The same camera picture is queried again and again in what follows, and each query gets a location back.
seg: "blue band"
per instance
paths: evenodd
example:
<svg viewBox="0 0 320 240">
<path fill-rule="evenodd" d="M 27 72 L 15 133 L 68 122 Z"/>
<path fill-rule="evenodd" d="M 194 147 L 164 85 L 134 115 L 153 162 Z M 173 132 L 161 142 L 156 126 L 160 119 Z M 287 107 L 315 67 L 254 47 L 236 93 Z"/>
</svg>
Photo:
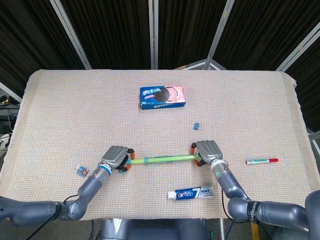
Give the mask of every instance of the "blue band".
<svg viewBox="0 0 320 240">
<path fill-rule="evenodd" d="M 106 168 L 105 166 L 103 166 L 103 165 L 99 165 L 99 166 L 98 166 L 98 168 L 102 168 L 102 169 L 106 170 L 106 171 L 107 171 L 107 173 L 109 174 L 109 176 L 111 175 L 111 172 L 110 172 L 110 171 L 109 171 L 109 169 L 108 169 L 108 168 Z"/>
</svg>

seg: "beige tablecloth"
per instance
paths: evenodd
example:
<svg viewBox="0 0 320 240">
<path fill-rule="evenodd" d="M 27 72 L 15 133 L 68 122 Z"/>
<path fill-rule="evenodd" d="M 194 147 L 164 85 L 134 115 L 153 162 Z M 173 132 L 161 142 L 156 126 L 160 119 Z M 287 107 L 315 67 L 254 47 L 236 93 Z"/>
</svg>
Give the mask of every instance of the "beige tablecloth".
<svg viewBox="0 0 320 240">
<path fill-rule="evenodd" d="M 140 87 L 180 84 L 184 107 L 138 108 Z M 215 140 L 252 199 L 304 205 L 320 178 L 294 84 L 272 71 L 39 70 L 27 83 L 0 193 L 62 201 L 85 180 L 74 168 L 93 170 L 111 145 L 143 158 L 188 154 L 192 142 Z M 257 158 L 279 162 L 245 165 Z M 167 191 L 207 184 L 214 198 L 167 200 Z M 83 219 L 223 218 L 220 191 L 207 165 L 134 165 L 112 172 Z"/>
</svg>

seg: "red marker cap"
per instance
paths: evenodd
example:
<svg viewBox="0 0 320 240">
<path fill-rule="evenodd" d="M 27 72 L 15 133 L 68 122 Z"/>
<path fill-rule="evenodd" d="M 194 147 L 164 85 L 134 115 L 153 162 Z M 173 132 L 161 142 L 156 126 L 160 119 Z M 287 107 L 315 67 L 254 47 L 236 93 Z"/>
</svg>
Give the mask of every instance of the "red marker cap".
<svg viewBox="0 0 320 240">
<path fill-rule="evenodd" d="M 270 163 L 275 163 L 275 162 L 278 162 L 278 161 L 279 161 L 278 158 L 270 158 L 269 159 Z"/>
</svg>

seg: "green straw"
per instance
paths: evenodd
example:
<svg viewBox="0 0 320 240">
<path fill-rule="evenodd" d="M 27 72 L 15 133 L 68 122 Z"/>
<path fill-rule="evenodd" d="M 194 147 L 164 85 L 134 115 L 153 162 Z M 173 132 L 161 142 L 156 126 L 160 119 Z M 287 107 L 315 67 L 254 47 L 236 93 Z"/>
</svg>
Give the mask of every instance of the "green straw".
<svg viewBox="0 0 320 240">
<path fill-rule="evenodd" d="M 145 157 L 134 160 L 128 160 L 126 164 L 153 164 L 153 163 L 169 163 L 178 161 L 200 161 L 199 155 L 181 155 L 181 156 L 156 156 Z"/>
</svg>

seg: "wire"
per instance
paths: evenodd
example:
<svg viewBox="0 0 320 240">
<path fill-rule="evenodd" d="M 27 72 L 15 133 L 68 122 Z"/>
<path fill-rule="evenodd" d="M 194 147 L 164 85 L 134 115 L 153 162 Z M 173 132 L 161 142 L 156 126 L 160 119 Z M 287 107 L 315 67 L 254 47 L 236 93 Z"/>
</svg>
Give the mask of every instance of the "wire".
<svg viewBox="0 0 320 240">
<path fill-rule="evenodd" d="M 1 107 L 0 106 L 0 109 L 3 109 L 3 110 L 5 110 L 5 109 L 11 109 L 11 110 L 19 110 L 20 108 L 19 107 Z"/>
<path fill-rule="evenodd" d="M 76 197 L 78 196 L 77 195 L 71 195 L 71 196 L 68 196 L 64 201 L 63 203 L 65 204 L 66 201 L 70 198 L 73 198 L 73 197 Z M 57 217 L 57 212 L 55 214 L 52 215 L 52 217 L 50 217 L 47 221 L 45 221 L 40 227 L 38 227 L 26 240 L 30 240 L 31 238 L 33 238 L 34 235 L 37 234 L 37 232 L 39 232 L 47 223 L 49 223 L 51 220 L 55 219 Z"/>
<path fill-rule="evenodd" d="M 235 223 L 234 221 L 231 223 L 231 225 L 229 227 L 229 230 L 228 230 L 228 232 L 227 232 L 227 234 L 225 236 L 225 240 L 228 240 L 229 234 L 231 233 L 231 229 L 233 228 L 234 223 Z"/>
<path fill-rule="evenodd" d="M 10 104 L 3 104 L 3 105 L 0 105 L 0 108 L 1 108 L 1 109 L 4 109 L 4 108 L 5 108 L 5 106 L 8 106 L 8 105 L 10 105 Z"/>
<path fill-rule="evenodd" d="M 0 137 L 0 139 L 6 139 L 6 138 L 9 138 L 11 135 L 9 136 L 4 136 L 4 137 Z"/>
<path fill-rule="evenodd" d="M 11 121 L 10 121 L 10 115 L 8 114 L 8 121 L 9 121 L 9 127 L 10 127 L 10 130 L 13 131 L 12 127 L 11 127 Z"/>
<path fill-rule="evenodd" d="M 67 200 L 68 200 L 68 199 L 73 198 L 73 197 L 77 197 L 77 196 L 78 196 L 78 194 L 68 196 L 68 197 L 63 201 L 63 203 L 65 204 L 65 203 L 67 202 Z"/>
<path fill-rule="evenodd" d="M 246 221 L 236 221 L 234 220 L 233 218 L 231 218 L 227 212 L 226 212 L 226 209 L 225 209 L 225 202 L 224 202 L 224 191 L 222 190 L 221 188 L 221 199 L 222 199 L 222 208 L 223 208 L 223 211 L 224 211 L 224 214 L 228 217 L 228 219 L 230 219 L 232 222 L 236 223 L 236 224 L 244 224 L 244 223 L 248 223 L 249 220 L 246 220 Z"/>
<path fill-rule="evenodd" d="M 36 235 L 37 234 L 37 232 L 39 232 L 48 222 L 50 222 L 52 219 L 54 219 L 55 218 L 55 214 L 52 216 L 52 217 L 50 217 L 47 221 L 45 221 L 40 227 L 38 227 L 37 228 L 37 230 L 35 230 L 26 240 L 30 240 L 31 238 L 33 238 L 34 237 L 34 235 Z"/>
<path fill-rule="evenodd" d="M 270 233 L 267 231 L 267 229 L 266 229 L 264 226 L 262 226 L 261 224 L 259 224 L 259 226 L 266 232 L 266 234 L 268 235 L 268 238 L 269 238 L 270 240 L 273 240 L 272 237 L 271 237 L 271 235 L 270 235 Z"/>
<path fill-rule="evenodd" d="M 91 233 L 88 240 L 94 240 L 95 222 L 91 220 Z"/>
</svg>

